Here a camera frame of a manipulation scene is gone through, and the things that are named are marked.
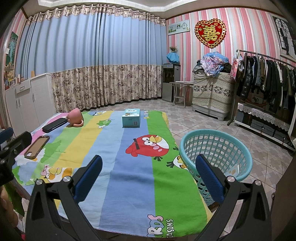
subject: green stripe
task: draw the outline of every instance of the green stripe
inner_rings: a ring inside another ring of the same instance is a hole
[[[167,167],[179,155],[175,140],[160,111],[151,111],[147,119],[149,134],[159,135],[169,144],[169,152],[161,161],[152,157],[155,192],[155,214],[163,217],[163,237],[167,234],[166,220],[173,220],[174,237],[200,233],[207,224],[207,214],[191,174],[174,166]]]
[[[83,112],[84,126],[93,118],[93,116]],[[59,159],[60,155],[66,150],[76,136],[80,133],[81,128],[64,128],[62,133],[55,138],[51,143],[45,145],[45,154],[40,162],[37,164],[31,179],[26,182],[26,185],[34,184],[37,178],[40,178],[40,172],[43,170],[44,165],[52,167],[54,163]]]

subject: human hand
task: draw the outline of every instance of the human hand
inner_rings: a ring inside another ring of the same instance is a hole
[[[9,200],[7,191],[4,186],[0,187],[0,205],[3,207],[4,215],[13,227],[18,224],[17,214],[13,210],[12,202]]]

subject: ceiling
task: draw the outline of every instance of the ceiling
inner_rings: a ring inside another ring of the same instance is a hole
[[[91,0],[29,0],[23,7],[28,16],[33,16],[37,12],[45,12],[64,6],[80,6],[82,4],[109,4],[117,7],[124,6],[133,10],[150,12],[162,18],[171,18],[185,12],[193,12],[199,9],[240,6],[264,9],[281,15],[279,9],[270,0],[100,0],[95,2]]]

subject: yellow beak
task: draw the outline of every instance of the yellow beak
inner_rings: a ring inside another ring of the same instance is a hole
[[[156,137],[151,136],[149,140],[152,141],[153,143],[157,143],[157,142],[160,142],[162,138],[160,136],[156,136]]]

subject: red angry bird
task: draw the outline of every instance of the red angry bird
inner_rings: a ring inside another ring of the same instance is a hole
[[[155,156],[154,160],[160,161],[161,156],[168,153],[169,146],[165,139],[158,135],[145,135],[134,139],[134,142],[126,149],[127,154],[136,157],[138,154],[144,156]]]

